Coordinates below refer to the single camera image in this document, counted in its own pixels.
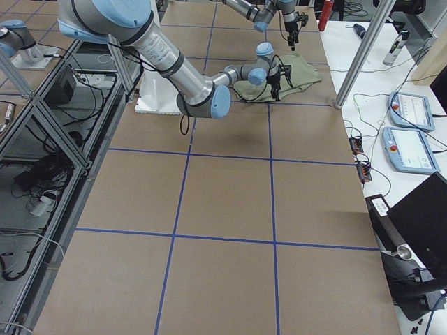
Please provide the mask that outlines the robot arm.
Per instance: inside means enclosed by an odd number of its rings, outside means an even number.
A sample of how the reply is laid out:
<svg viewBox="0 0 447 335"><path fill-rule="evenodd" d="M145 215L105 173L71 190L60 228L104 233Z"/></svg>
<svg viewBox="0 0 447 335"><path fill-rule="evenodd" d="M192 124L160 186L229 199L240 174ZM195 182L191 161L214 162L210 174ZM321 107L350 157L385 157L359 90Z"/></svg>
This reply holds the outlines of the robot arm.
<svg viewBox="0 0 447 335"><path fill-rule="evenodd" d="M279 99L280 80L291 77L291 66L275 61L270 43L256 48L252 64L229 65L208 77L201 75L154 22L150 1L60 1L59 30L73 39L106 44L113 36L131 46L178 89L182 114L220 119L230 109L230 90L238 81L268 83L271 96Z"/></svg>
<svg viewBox="0 0 447 335"><path fill-rule="evenodd" d="M284 20L284 27L288 37L284 38L288 46L295 51L295 45L299 43L299 33L302 27L305 27L309 21L309 16L305 13L299 13L295 10L294 1L266 1L262 9L243 0L221 1L224 5L232 8L236 13L244 16L247 20L254 23L255 30L265 32L275 14L280 12Z"/></svg>

